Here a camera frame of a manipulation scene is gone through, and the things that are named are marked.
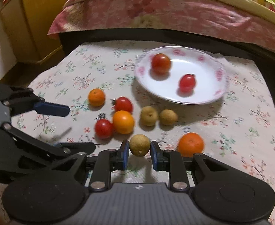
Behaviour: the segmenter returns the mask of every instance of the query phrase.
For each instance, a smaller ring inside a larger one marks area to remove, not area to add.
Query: table
[[[121,141],[130,139],[133,134],[145,134],[156,140],[162,149],[175,150],[183,134],[196,132],[204,139],[206,155],[264,180],[275,191],[275,108],[255,63],[226,57],[224,67],[230,86],[221,100],[203,106],[177,105],[150,95],[134,79],[135,62],[141,54],[169,45],[146,41],[82,44],[29,86],[47,101],[69,105],[70,114],[60,118],[29,112],[16,116],[13,125],[51,145],[93,141],[96,150],[91,155],[105,149],[118,149]],[[102,107],[93,108],[88,104],[87,95],[94,88],[106,94]],[[133,102],[134,132],[99,140],[94,135],[95,119],[100,113],[111,119],[111,99],[120,96]],[[140,109],[150,105],[158,111],[173,109],[179,115],[178,123],[174,127],[140,125]],[[112,172],[112,182],[167,183],[168,173],[153,171],[150,152],[140,158],[130,155],[128,169]],[[275,225],[275,208],[269,221]]]

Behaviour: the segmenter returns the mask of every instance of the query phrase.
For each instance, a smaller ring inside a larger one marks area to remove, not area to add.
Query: pear
[[[129,141],[129,149],[136,157],[143,157],[150,150],[150,140],[143,134],[136,134]]]
[[[177,114],[169,109],[163,110],[159,115],[159,122],[163,125],[174,125],[177,120]]]
[[[158,113],[154,107],[146,106],[142,108],[140,113],[141,123],[146,126],[153,126],[158,120]]]

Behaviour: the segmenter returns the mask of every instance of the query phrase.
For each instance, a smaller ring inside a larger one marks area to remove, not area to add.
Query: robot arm
[[[70,111],[30,89],[0,85],[0,182],[9,183],[2,201],[15,225],[268,224],[275,193],[255,177],[202,153],[186,158],[161,150],[152,141],[153,169],[169,173],[168,186],[111,184],[111,172],[127,167],[127,140],[119,150],[91,157],[93,143],[53,147],[11,126],[10,116],[31,110],[62,117]]]

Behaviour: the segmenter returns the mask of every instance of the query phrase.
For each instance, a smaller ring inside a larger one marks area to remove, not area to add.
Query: wooden cabinet
[[[18,62],[42,63],[61,50],[59,40],[47,37],[67,0],[9,0],[0,19]]]

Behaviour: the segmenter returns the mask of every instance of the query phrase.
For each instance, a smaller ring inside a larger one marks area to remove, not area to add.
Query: metal bolt
[[[188,184],[185,183],[185,182],[175,182],[173,183],[173,187],[177,190],[183,190],[185,189],[186,187],[188,187]]]
[[[4,106],[9,106],[10,103],[9,103],[9,101],[3,101],[3,105],[4,105]]]
[[[9,123],[5,123],[5,124],[3,124],[3,128],[6,130],[9,130],[9,129],[11,129],[11,125]]]
[[[70,154],[71,151],[69,150],[69,148],[63,148],[63,152],[66,153],[66,154]]]
[[[103,189],[105,187],[105,183],[104,182],[100,182],[100,181],[96,181],[96,182],[93,182],[91,184],[91,187],[93,189],[96,189],[96,190]]]

